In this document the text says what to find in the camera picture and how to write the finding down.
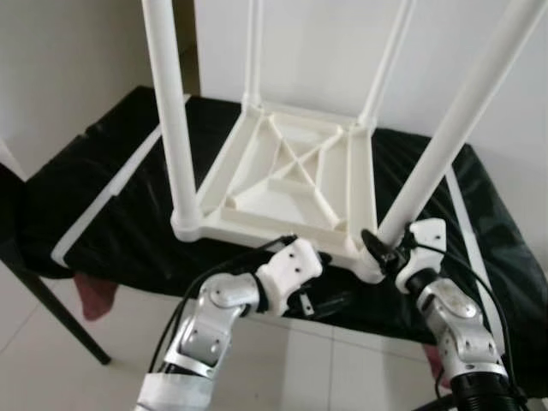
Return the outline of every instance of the robotic arm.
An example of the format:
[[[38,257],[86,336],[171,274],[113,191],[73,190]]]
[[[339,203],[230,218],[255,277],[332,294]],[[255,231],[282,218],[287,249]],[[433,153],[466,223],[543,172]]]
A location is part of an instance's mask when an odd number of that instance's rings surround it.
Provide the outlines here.
[[[483,326],[480,307],[452,280],[439,275],[444,256],[438,251],[446,248],[444,220],[410,224],[394,249],[368,231],[362,237],[383,274],[410,295],[436,337],[453,391],[450,405],[460,411],[520,410],[523,402],[516,400],[515,385]],[[146,375],[135,410],[206,410],[236,319],[249,312],[282,315],[289,296],[322,270],[310,242],[297,239],[254,274],[210,277],[164,357],[165,372]]]
[[[282,315],[289,296],[322,270],[312,244],[297,239],[254,274],[207,279],[164,357],[165,372],[146,375],[135,410],[206,410],[236,319],[250,312]]]
[[[381,271],[413,299],[435,336],[453,392],[451,405],[459,411],[520,410],[524,402],[516,398],[523,396],[509,380],[480,307],[452,280],[439,275],[445,221],[431,218],[410,224],[395,249],[368,231],[362,237]]]

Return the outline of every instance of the white wall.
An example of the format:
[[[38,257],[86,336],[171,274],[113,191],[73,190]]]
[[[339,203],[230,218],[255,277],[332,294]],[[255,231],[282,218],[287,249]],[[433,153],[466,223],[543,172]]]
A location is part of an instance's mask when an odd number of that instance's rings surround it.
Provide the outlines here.
[[[151,83],[139,1],[0,2],[0,140],[25,176]]]
[[[419,0],[380,125],[432,134],[507,3]],[[397,4],[397,0],[265,0],[265,97],[356,115]],[[199,0],[195,8],[202,94],[239,101],[247,1]],[[535,30],[471,138],[545,269],[547,24],[545,18]]]

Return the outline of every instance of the black plastic sheet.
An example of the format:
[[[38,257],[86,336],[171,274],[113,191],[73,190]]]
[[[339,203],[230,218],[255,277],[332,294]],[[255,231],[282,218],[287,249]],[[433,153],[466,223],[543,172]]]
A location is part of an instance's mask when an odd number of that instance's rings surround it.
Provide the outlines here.
[[[198,186],[239,113],[238,104],[205,98],[189,100],[188,127]],[[140,87],[27,182],[18,243],[29,267],[47,277],[72,275],[72,271],[50,260],[52,248],[157,124],[153,92]],[[373,162],[379,222],[428,141],[419,135],[376,131]],[[530,395],[546,396],[548,288],[544,274],[471,146],[463,148],[454,168],[493,290],[507,313],[518,381]],[[181,295],[200,272],[247,251],[245,247],[209,239],[179,242],[170,227],[171,210],[159,141],[120,195],[109,202],[70,249],[65,261],[73,270],[95,277]],[[444,182],[420,217],[445,219],[449,251],[468,258]],[[268,254],[262,254],[241,270],[252,270],[266,259]],[[474,281],[458,266],[444,261],[443,273],[464,278],[471,296],[480,300]],[[330,267],[308,294],[324,313],[318,321],[433,343],[414,305],[388,281],[365,284],[349,271]],[[300,314],[293,310],[289,315]]]

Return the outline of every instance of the white floor tile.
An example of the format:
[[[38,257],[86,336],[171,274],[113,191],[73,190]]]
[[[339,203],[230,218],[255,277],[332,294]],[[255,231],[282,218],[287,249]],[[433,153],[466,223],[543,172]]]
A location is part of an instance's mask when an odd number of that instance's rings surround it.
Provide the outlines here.
[[[238,321],[211,410],[327,409],[330,354],[329,339]]]
[[[329,409],[333,341],[299,331],[289,333],[283,378],[284,411]]]
[[[38,305],[33,294],[0,261],[0,353]]]
[[[61,283],[62,280],[54,280],[52,278],[44,278],[44,277],[41,277],[40,278],[45,285],[47,285],[50,289],[55,289],[55,287],[57,285],[59,285]]]
[[[401,340],[399,338],[383,337],[376,334],[347,330],[339,327],[334,328],[333,338],[335,341],[427,362],[426,355],[417,342]]]
[[[434,397],[427,363],[334,342],[331,409],[404,411]]]
[[[259,321],[264,324],[275,325],[287,328],[289,330],[301,331],[306,334],[312,334],[319,337],[331,338],[333,335],[333,326],[306,321],[303,319],[286,319],[284,317],[275,317],[267,314],[253,314],[249,317],[253,321]]]
[[[70,281],[56,294],[81,319]],[[0,409],[118,411],[133,409],[144,372],[173,300],[121,288],[115,309],[84,326],[113,357],[99,363],[40,307],[0,355]]]

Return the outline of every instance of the stool leg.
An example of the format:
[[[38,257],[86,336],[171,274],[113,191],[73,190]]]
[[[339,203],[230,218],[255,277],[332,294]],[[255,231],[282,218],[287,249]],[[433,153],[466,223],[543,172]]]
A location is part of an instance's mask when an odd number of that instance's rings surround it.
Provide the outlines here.
[[[80,325],[69,310],[55,297],[39,276],[34,273],[14,272],[14,274],[101,364],[107,365],[110,363],[110,357],[84,330],[84,327]]]

